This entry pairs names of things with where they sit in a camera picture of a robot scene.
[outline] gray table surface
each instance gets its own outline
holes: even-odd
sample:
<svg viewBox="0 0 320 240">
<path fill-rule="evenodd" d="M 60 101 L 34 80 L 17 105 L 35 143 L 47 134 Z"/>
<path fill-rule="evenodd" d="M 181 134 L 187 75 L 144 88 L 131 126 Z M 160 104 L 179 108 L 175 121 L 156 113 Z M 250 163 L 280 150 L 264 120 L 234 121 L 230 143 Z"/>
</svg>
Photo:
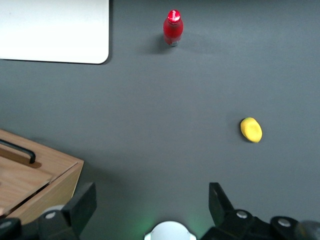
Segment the gray table surface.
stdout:
<svg viewBox="0 0 320 240">
<path fill-rule="evenodd" d="M 81 239 L 142 240 L 166 220 L 200 239 L 210 182 L 263 221 L 320 221 L 320 1 L 114 0 L 110 17 L 105 64 L 0 60 L 0 127 L 83 159 L 79 185 L 96 183 Z"/>
</svg>

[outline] bottle cap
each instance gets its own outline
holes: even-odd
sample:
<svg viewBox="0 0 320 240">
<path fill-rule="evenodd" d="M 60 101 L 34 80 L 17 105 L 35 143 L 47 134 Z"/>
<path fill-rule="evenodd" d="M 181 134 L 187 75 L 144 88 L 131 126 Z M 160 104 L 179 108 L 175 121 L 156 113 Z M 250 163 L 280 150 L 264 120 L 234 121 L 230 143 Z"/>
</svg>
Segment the bottle cap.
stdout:
<svg viewBox="0 0 320 240">
<path fill-rule="evenodd" d="M 178 10 L 171 10 L 168 14 L 168 20 L 171 24 L 177 24 L 181 20 L 180 12 Z"/>
</svg>

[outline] wooden tray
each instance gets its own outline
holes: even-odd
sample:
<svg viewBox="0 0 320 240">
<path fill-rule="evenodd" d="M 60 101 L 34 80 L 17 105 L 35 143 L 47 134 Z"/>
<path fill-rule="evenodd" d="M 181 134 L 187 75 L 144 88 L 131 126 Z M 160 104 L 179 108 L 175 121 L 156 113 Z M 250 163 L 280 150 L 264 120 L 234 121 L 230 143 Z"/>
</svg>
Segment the wooden tray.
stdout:
<svg viewBox="0 0 320 240">
<path fill-rule="evenodd" d="M 35 154 L 30 163 L 25 151 L 0 143 L 0 218 L 17 217 L 26 224 L 71 199 L 82 160 L 1 129 L 0 139 Z"/>
</svg>

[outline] white circular light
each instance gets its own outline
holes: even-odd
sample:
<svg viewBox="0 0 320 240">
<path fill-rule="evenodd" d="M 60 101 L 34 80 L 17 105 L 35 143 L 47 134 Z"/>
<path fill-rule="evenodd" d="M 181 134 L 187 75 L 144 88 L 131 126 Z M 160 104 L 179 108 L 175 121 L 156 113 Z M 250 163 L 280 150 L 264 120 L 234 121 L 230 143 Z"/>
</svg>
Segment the white circular light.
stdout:
<svg viewBox="0 0 320 240">
<path fill-rule="evenodd" d="M 197 238 L 181 223 L 164 221 L 145 235 L 144 240 L 197 240 Z"/>
</svg>

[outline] yellow object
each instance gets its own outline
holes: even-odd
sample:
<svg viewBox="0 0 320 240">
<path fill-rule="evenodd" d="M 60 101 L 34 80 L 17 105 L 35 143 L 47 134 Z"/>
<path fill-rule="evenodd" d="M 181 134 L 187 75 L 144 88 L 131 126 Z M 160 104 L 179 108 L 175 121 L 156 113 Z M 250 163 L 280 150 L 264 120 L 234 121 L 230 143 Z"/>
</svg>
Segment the yellow object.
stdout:
<svg viewBox="0 0 320 240">
<path fill-rule="evenodd" d="M 258 143 L 262 138 L 262 129 L 252 117 L 247 117 L 240 124 L 241 132 L 249 141 Z"/>
</svg>

